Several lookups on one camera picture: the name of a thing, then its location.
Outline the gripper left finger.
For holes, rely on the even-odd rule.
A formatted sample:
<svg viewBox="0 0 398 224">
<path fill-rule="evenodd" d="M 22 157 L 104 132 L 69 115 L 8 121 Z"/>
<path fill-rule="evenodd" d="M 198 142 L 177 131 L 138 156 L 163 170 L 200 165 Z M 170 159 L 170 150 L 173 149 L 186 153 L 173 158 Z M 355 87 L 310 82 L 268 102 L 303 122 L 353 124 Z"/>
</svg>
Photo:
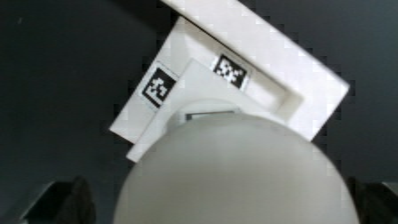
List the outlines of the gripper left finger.
<svg viewBox="0 0 398 224">
<path fill-rule="evenodd" d="M 86 179 L 51 181 L 19 198 L 0 224 L 95 224 L 95 205 Z"/>
</svg>

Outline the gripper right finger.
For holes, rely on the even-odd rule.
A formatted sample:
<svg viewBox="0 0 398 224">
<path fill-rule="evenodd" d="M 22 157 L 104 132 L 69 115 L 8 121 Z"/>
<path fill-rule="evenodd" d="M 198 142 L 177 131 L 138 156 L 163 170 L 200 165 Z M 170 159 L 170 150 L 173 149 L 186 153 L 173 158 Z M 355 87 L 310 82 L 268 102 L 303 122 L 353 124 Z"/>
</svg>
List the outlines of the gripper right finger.
<svg viewBox="0 0 398 224">
<path fill-rule="evenodd" d="M 360 224 L 398 224 L 398 183 L 348 178 Z"/>
</svg>

